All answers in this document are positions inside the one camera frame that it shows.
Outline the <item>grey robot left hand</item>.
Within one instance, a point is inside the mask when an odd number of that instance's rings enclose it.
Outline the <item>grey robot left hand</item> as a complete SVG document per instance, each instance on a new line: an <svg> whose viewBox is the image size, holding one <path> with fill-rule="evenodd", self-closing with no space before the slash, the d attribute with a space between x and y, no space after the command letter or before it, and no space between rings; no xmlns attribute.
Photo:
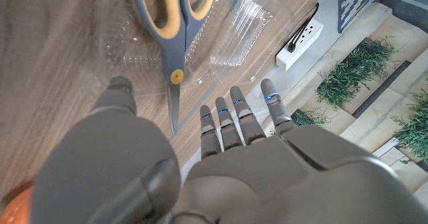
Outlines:
<svg viewBox="0 0 428 224"><path fill-rule="evenodd" d="M31 223L426 223L427 210L394 171L314 125L296 126L273 83L261 89L275 134L263 133L240 89L221 131L202 106L201 160L185 179L164 134L136 115L118 76L40 168Z"/></svg>

